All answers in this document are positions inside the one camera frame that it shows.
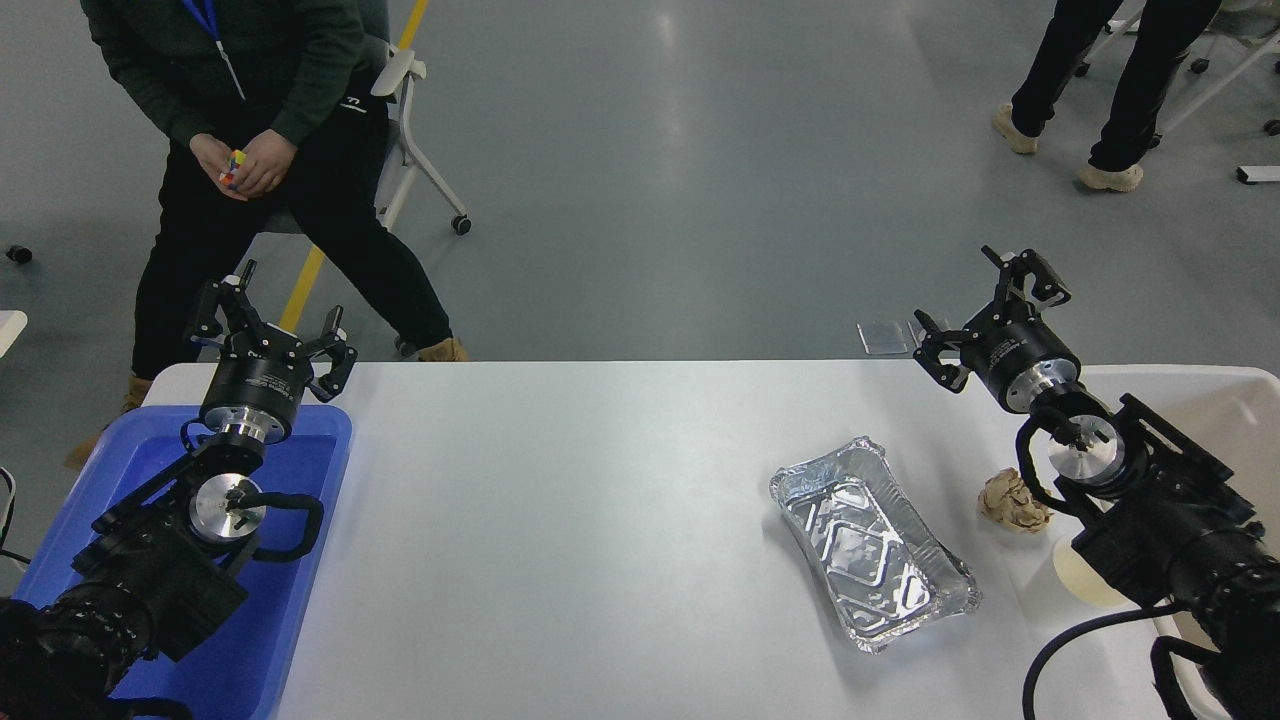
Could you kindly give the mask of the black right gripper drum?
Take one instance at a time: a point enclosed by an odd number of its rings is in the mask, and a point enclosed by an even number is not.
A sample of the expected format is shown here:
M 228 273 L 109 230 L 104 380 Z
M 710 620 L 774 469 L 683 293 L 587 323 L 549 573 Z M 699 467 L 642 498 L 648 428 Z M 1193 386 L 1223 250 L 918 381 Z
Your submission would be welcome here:
M 982 331 L 964 345 L 961 364 L 1002 407 L 1029 407 L 1046 389 L 1075 382 L 1078 356 L 1038 319 Z

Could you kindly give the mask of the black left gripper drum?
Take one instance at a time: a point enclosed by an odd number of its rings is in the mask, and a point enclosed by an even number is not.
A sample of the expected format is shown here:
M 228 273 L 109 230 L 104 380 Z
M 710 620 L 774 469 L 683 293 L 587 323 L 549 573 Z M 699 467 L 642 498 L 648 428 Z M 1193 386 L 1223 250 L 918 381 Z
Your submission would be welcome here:
M 261 427 L 292 427 L 311 365 L 297 340 L 252 340 L 229 336 L 211 384 L 201 404 L 206 427 L 256 421 Z

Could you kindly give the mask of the person's left hand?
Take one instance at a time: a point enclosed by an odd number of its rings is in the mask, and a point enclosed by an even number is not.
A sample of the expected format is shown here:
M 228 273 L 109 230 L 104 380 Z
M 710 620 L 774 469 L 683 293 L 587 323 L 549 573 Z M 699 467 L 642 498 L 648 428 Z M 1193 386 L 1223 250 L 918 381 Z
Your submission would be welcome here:
M 238 199 L 259 199 L 274 191 L 293 165 L 298 147 L 274 129 L 259 133 L 242 149 L 244 160 L 236 174 Z

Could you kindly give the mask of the person's right hand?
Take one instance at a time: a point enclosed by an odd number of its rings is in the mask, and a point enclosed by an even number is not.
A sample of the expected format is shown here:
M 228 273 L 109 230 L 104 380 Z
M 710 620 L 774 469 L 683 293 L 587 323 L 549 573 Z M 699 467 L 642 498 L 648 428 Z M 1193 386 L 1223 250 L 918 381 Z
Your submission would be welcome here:
M 212 187 L 220 195 L 241 202 L 250 200 L 220 181 L 223 172 L 230 168 L 232 150 L 227 143 L 210 133 L 197 133 L 189 140 L 188 147 L 205 176 L 212 182 Z

